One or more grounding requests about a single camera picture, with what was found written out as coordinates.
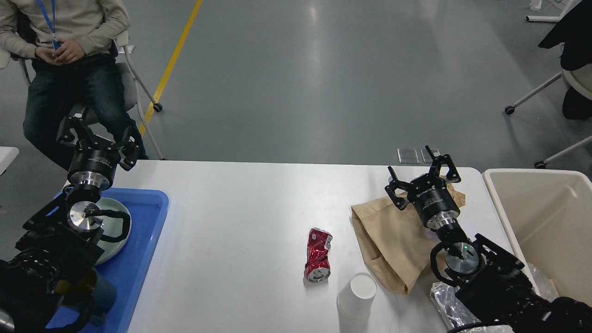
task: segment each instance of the blue lanyard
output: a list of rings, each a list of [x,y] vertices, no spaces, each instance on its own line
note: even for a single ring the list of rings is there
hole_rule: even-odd
[[[49,17],[47,16],[47,12],[45,11],[45,6],[41,2],[41,0],[37,0],[37,4],[39,5],[39,9],[41,9],[41,13],[43,14],[43,17],[45,17],[45,21],[47,22],[47,25],[49,26],[49,30],[52,31],[53,37],[55,39],[56,38],[56,29],[54,28],[54,25],[56,25],[56,0],[52,0],[53,25],[49,21]]]

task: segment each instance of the concrete floor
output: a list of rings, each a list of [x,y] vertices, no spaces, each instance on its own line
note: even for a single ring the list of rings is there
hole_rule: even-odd
[[[150,125],[167,159],[397,165],[397,148],[429,144],[460,167],[532,168],[591,131],[563,118],[561,81],[503,113],[560,70],[559,47],[537,47],[553,24],[526,22],[529,2],[204,0]],[[194,4],[126,2],[149,90]],[[0,96],[0,145],[20,149],[0,178],[7,260],[66,174],[22,135],[16,63],[0,72]],[[548,168],[590,176],[591,162],[581,148]]]

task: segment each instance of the black jacket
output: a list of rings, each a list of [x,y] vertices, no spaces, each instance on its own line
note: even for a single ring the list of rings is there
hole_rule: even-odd
[[[539,43],[550,49],[565,43],[561,68],[574,71],[592,63],[592,0],[582,0]]]

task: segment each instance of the white paper cup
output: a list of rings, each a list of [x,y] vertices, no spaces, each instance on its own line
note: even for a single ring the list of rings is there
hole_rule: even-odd
[[[345,317],[364,321],[376,295],[376,281],[368,273],[357,273],[337,295],[337,307]]]

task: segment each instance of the hand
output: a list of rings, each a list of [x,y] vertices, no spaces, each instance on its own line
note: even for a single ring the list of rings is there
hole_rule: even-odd
[[[35,56],[50,65],[56,65],[53,61],[53,51],[54,50],[49,47],[37,47],[35,48]]]
[[[86,53],[77,41],[64,39],[57,39],[57,41],[62,46],[53,52],[56,65],[67,65],[86,56]]]

